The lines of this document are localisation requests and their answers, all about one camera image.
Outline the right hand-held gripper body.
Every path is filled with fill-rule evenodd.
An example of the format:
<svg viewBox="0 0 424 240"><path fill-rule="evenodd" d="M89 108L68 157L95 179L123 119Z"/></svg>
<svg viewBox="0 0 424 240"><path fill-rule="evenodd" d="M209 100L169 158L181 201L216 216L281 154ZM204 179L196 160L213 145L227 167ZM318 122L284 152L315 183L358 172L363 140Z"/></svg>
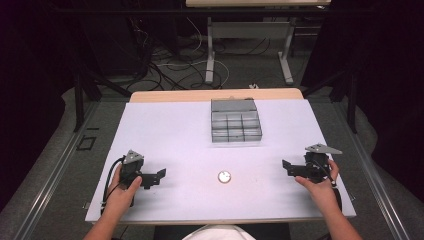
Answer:
<svg viewBox="0 0 424 240"><path fill-rule="evenodd" d="M305 150L304 158L309 170L307 178L314 183L330 178L329 154L342 154L342 151L321 143L308 146Z"/></svg>

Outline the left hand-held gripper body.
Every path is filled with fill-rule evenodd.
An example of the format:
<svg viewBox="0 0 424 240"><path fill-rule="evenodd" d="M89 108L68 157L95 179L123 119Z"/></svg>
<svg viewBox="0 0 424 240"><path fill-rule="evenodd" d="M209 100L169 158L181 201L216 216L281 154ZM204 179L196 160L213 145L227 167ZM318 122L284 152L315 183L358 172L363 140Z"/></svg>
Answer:
<svg viewBox="0 0 424 240"><path fill-rule="evenodd" d="M121 165L119 183L128 188L134 179L141 175L143 164L144 156L129 150Z"/></svg>

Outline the person's right hand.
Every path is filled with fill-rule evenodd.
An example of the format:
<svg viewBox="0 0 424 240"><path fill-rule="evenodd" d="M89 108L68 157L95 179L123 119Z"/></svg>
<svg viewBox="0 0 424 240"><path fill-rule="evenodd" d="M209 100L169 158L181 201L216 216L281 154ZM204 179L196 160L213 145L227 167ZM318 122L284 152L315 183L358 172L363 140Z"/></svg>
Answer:
<svg viewBox="0 0 424 240"><path fill-rule="evenodd" d="M339 168L333 160L329 160L330 165L330 179L326 179L321 183L312 183L310 180L301 176L296 176L295 181L305 187L315 202L323 216L340 213L340 208L333 191L332 181L337 179Z"/></svg>

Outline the person's left hand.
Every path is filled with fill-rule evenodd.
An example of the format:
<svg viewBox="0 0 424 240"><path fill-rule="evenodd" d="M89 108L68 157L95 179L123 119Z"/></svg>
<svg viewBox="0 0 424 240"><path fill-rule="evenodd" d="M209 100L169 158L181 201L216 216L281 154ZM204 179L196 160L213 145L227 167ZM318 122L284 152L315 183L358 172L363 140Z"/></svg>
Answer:
<svg viewBox="0 0 424 240"><path fill-rule="evenodd" d="M108 188L108 197L103 215L119 220L129 209L132 199L139 189L142 178L136 177L129 187L122 186L119 182L122 165L115 170L112 182Z"/></svg>

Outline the white table cover board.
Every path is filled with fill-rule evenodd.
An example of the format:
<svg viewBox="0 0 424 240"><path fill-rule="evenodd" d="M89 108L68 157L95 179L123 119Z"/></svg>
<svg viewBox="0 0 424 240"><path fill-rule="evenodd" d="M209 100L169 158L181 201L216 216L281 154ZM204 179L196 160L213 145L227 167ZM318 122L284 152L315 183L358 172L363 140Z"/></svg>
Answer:
<svg viewBox="0 0 424 240"><path fill-rule="evenodd" d="M305 148L325 141L305 100L259 100L259 142L214 143L209 102L129 103L106 158L134 150L143 171L166 169L160 184L138 190L129 224L307 221L321 214L282 160L302 164ZM218 173L231 181L220 183Z"/></svg>

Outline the grey compartment organizer box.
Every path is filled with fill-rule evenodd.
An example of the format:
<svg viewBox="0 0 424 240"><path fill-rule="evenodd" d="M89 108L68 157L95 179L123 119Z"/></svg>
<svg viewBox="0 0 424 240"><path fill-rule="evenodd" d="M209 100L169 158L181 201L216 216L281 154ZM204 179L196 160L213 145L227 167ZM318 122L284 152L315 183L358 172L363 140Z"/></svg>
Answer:
<svg viewBox="0 0 424 240"><path fill-rule="evenodd" d="M262 140L262 128L253 98L212 99L211 137L214 143Z"/></svg>

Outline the black metal stand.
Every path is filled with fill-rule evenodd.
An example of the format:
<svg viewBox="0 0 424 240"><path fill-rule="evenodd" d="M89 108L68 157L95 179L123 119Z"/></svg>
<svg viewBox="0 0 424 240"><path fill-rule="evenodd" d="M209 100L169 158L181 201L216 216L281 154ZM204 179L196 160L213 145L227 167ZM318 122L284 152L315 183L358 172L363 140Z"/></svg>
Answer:
<svg viewBox="0 0 424 240"><path fill-rule="evenodd" d="M100 101L102 94L97 86L98 83L104 85L124 97L130 97L132 93L117 84L111 82L106 77L95 73L85 66L76 66L73 70L74 93L76 107L76 124L74 131L77 132L85 122L84 94L92 101Z"/></svg>
<svg viewBox="0 0 424 240"><path fill-rule="evenodd" d="M312 87L302 90L304 98L322 89L324 86L334 84L330 92L330 100L332 102L341 102L344 97L347 97L347 113L346 121L350 130L356 134L356 102L357 102L357 72L353 70L341 70L331 75L328 78L316 83Z"/></svg>

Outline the person's white shirt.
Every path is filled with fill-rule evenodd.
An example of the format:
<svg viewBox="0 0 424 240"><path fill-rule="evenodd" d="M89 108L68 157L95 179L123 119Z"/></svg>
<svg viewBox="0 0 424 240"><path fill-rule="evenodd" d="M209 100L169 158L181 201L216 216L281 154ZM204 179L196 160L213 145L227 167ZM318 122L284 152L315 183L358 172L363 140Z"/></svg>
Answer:
<svg viewBox="0 0 424 240"><path fill-rule="evenodd" d="M205 225L182 240L256 240L236 225Z"/></svg>

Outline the white desk with metal legs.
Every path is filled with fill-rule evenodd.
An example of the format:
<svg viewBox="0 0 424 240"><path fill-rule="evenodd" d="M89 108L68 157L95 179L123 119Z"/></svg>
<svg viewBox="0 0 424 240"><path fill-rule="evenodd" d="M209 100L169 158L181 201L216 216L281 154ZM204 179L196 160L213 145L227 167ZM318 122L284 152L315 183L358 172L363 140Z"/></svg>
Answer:
<svg viewBox="0 0 424 240"><path fill-rule="evenodd" d="M186 0L186 6L200 10L224 10L234 8L235 10L248 10L258 7L260 10L304 10L319 7L327 7L332 0ZM205 82L211 83L214 79L215 50L213 41L215 39L282 39L284 44L278 52L278 58L284 81L288 85L293 84L293 76L288 65L288 54L296 29L296 17L287 17L284 21L272 21L271 18L262 21L240 21L229 20L216 21L207 18L207 47L208 58L206 64Z"/></svg>

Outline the metal floor rail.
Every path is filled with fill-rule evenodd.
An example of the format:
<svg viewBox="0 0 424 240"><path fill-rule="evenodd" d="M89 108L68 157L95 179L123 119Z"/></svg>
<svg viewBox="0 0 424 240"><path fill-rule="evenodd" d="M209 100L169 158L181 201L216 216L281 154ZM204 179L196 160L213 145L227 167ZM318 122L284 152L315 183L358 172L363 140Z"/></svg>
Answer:
<svg viewBox="0 0 424 240"><path fill-rule="evenodd" d="M353 149L358 155L357 162L361 167L361 171L373 194L374 200L376 201L394 240L411 240L408 231L404 227L395 206L386 191L386 186L383 183L373 160L363 147L359 136L351 130L351 127L347 123L347 113L344 105L342 103L334 103L333 106L338 119L342 123L344 131L349 136Z"/></svg>
<svg viewBox="0 0 424 240"><path fill-rule="evenodd" d="M18 195L30 201L12 240L81 240L91 228L85 217L108 143L101 108L99 102L90 103L80 130L63 127L47 144Z"/></svg>

